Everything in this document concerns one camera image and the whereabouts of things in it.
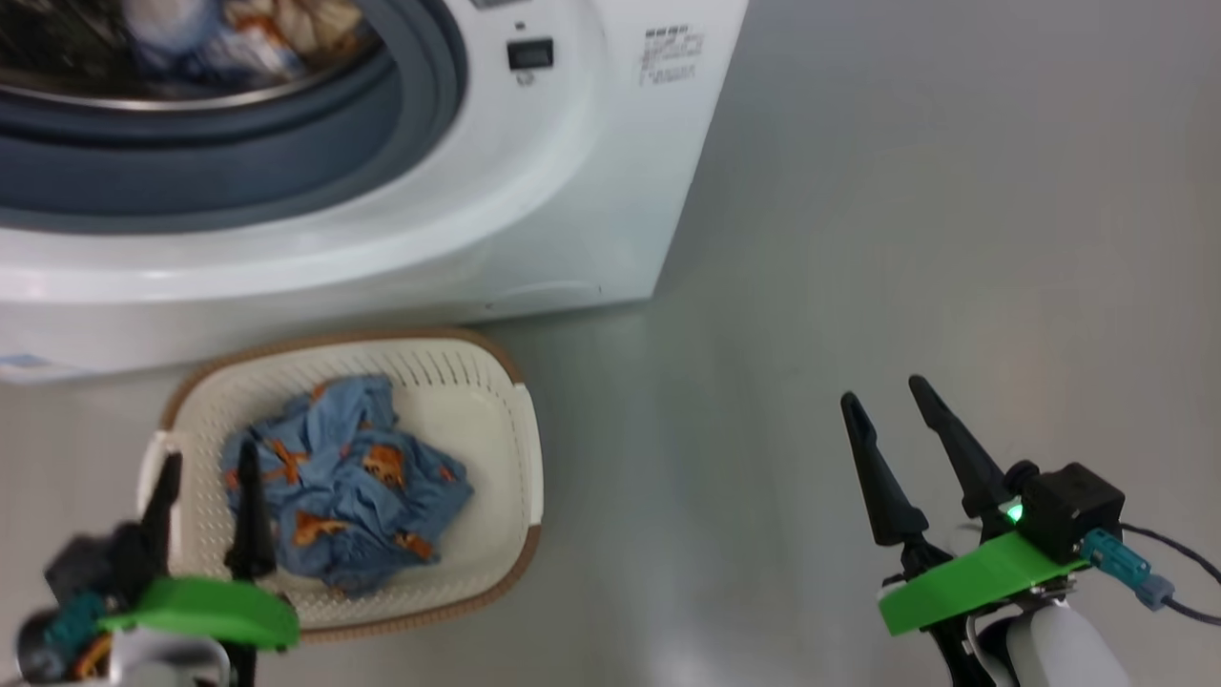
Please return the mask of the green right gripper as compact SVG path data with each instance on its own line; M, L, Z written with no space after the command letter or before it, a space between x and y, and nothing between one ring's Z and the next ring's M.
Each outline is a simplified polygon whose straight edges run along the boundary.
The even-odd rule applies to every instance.
M988 519L1002 513L1011 500L1004 487L1002 470L980 445L980 441L941 399L929 379L911 375L908 387L926 426L941 441L962 491L961 505L969 519ZM869 528L880 547L904 545L923 539L929 523L924 513L904 494L878 447L878 434L860 397L845 392L838 400L849 436L852 461L858 473ZM1043 586L1060 575L1084 569L1082 558L1057 564L1018 533L1007 533L980 544L976 552L878 595L882 622L889 635L910 635L960 614L999 603L1010 595Z

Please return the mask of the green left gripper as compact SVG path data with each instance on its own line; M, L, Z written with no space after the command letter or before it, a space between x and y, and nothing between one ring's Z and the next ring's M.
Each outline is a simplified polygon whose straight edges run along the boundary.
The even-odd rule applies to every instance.
M114 635L149 628L164 635L205 636L258 650L287 650L300 644L300 617L293 606L250 583L278 569L256 444L244 441L238 456L238 509L233 544L225 556L236 581L164 577L168 574L179 466L179 453L165 456L139 522L122 527L123 588L126 593L144 594L126 613L96 620L96 630Z

